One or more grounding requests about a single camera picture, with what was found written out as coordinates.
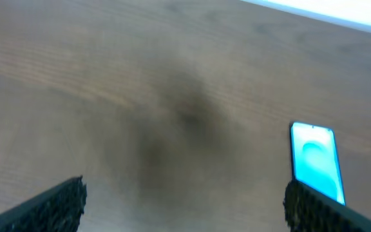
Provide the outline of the blue screen smartphone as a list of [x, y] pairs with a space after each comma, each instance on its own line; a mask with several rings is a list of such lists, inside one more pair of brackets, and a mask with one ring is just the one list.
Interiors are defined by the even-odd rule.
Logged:
[[292, 176], [345, 205], [335, 133], [331, 128], [294, 121], [289, 126]]

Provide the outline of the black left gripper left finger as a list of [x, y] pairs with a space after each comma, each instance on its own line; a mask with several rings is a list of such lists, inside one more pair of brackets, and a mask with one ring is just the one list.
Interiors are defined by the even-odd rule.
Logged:
[[86, 205], [82, 177], [72, 177], [0, 214], [0, 232], [76, 232]]

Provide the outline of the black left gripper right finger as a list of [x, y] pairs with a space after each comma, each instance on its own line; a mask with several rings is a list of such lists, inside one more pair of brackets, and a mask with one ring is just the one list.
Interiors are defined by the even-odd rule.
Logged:
[[371, 220], [310, 186], [291, 180], [283, 199], [291, 232], [371, 232]]

